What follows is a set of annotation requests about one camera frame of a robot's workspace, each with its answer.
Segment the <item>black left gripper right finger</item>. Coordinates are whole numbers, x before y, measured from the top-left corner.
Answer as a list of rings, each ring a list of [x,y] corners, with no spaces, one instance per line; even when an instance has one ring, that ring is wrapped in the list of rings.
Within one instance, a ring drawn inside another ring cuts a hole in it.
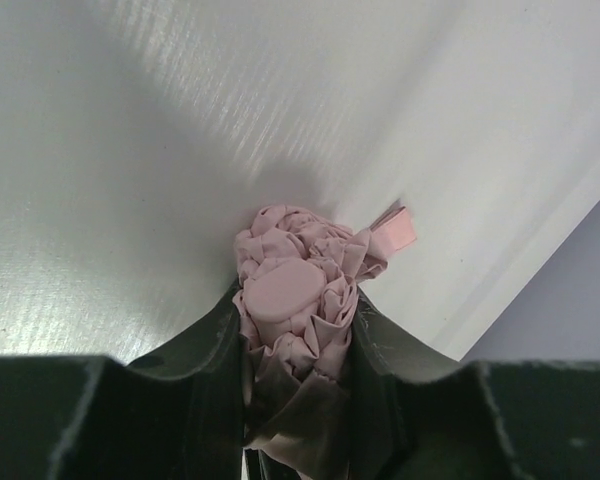
[[[600,361],[458,363],[361,298],[355,479],[600,479]]]

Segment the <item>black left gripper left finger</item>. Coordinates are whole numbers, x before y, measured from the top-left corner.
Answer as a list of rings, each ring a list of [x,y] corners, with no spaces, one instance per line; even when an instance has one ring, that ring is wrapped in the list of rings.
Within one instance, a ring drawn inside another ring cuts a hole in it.
[[[0,356],[0,479],[239,478],[235,294],[129,364]]]

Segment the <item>pink umbrella with black lining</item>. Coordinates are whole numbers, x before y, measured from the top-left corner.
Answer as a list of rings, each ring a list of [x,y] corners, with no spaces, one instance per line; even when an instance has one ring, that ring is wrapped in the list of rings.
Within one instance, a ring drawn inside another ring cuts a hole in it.
[[[402,206],[353,231],[271,205],[236,236],[248,449],[303,479],[347,477],[347,356],[359,286],[415,238]]]

